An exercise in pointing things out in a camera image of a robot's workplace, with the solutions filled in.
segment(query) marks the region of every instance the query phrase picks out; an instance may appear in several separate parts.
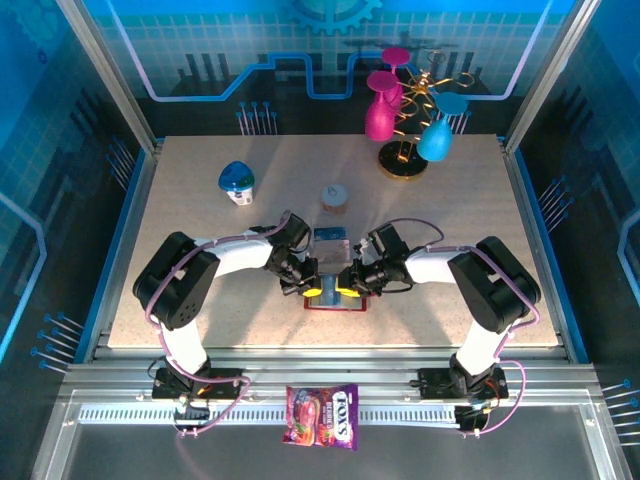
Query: gear graphic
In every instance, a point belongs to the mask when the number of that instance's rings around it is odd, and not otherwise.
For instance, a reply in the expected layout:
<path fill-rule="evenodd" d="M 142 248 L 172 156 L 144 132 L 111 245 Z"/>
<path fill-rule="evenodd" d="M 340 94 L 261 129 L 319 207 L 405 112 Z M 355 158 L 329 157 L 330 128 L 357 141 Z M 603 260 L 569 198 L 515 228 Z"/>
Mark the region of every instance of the gear graphic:
<path fill-rule="evenodd" d="M 15 15 L 22 31 L 37 46 L 51 41 L 58 31 L 54 0 L 5 0 L 5 8 Z"/>
<path fill-rule="evenodd" d="M 327 35 L 336 31 L 347 33 L 349 27 L 358 28 L 362 20 L 370 20 L 372 10 L 381 7 L 381 0 L 286 0 L 282 9 L 300 28 L 310 27 L 315 34 L 324 30 Z"/>

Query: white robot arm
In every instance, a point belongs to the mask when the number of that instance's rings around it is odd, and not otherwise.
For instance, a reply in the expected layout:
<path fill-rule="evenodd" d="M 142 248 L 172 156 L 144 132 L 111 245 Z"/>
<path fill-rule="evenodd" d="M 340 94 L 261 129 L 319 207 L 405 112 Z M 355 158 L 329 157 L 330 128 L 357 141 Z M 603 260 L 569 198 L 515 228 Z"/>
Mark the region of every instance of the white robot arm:
<path fill-rule="evenodd" d="M 151 313 L 162 328 L 170 370 L 173 363 L 188 375 L 211 374 L 209 359 L 192 320 L 214 278 L 245 268 L 264 268 L 280 278 L 285 295 L 314 296 L 322 292 L 317 260 L 310 257 L 301 260 L 299 252 L 293 250 L 310 235 L 309 226 L 291 215 L 276 234 L 266 235 L 267 230 L 253 227 L 237 240 L 220 244 L 174 233 L 138 277 L 134 294 L 143 308 L 147 309 L 152 297 L 157 296 Z M 464 344 L 451 358 L 450 376 L 456 396 L 467 397 L 474 386 L 491 375 L 497 352 L 510 329 L 540 300 L 538 285 L 495 237 L 470 247 L 476 253 L 459 247 L 418 247 L 410 251 L 394 227 L 385 224 L 370 232 L 368 241 L 379 258 L 368 263 L 356 259 L 338 275 L 336 289 L 345 295 L 371 296 L 384 294 L 387 284 L 393 281 L 409 287 L 426 282 L 457 284 L 473 322 Z M 174 267 L 198 247 L 197 255 L 190 257 L 178 274 Z M 492 279 L 496 273 L 504 278 Z M 166 287 L 158 293 L 170 276 Z M 172 373 L 193 396 L 199 395 L 202 385 L 181 376 L 179 371 Z"/>

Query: white cable tray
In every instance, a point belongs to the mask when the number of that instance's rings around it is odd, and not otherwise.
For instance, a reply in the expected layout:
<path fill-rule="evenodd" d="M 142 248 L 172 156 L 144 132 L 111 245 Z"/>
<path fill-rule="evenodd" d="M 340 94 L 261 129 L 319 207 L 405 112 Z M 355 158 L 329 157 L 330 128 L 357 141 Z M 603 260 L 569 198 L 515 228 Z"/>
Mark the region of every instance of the white cable tray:
<path fill-rule="evenodd" d="M 193 424 L 203 424 L 217 418 L 224 406 L 210 406 L 211 417 L 203 421 L 194 417 Z M 91 425 L 173 425 L 173 404 L 91 404 L 83 405 L 78 421 Z M 189 419 L 180 421 L 184 425 Z M 220 425 L 284 425 L 284 405 L 236 406 Z M 361 405 L 360 425 L 408 425 L 456 428 L 454 407 L 449 405 Z"/>

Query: snack package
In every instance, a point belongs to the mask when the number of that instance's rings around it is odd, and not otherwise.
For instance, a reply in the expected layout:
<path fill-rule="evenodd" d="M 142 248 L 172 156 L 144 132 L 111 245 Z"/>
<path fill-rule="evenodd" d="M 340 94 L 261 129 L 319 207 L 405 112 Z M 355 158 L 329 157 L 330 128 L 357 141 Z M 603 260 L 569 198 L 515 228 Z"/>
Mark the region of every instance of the snack package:
<path fill-rule="evenodd" d="M 357 450 L 358 386 L 287 387 L 287 427 L 284 443 Z"/>

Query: yellow object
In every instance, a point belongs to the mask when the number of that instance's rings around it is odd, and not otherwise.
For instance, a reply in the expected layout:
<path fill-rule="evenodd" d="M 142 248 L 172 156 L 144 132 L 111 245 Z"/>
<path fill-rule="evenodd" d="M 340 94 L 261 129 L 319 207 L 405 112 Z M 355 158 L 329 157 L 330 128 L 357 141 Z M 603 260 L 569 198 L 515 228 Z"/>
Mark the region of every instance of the yellow object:
<path fill-rule="evenodd" d="M 345 297 L 358 298 L 360 293 L 356 290 L 351 290 L 350 288 L 344 288 L 338 285 L 338 281 L 336 280 L 336 292 L 344 295 Z"/>
<path fill-rule="evenodd" d="M 310 288 L 306 292 L 302 292 L 303 297 L 317 297 L 322 293 L 322 288 Z"/>

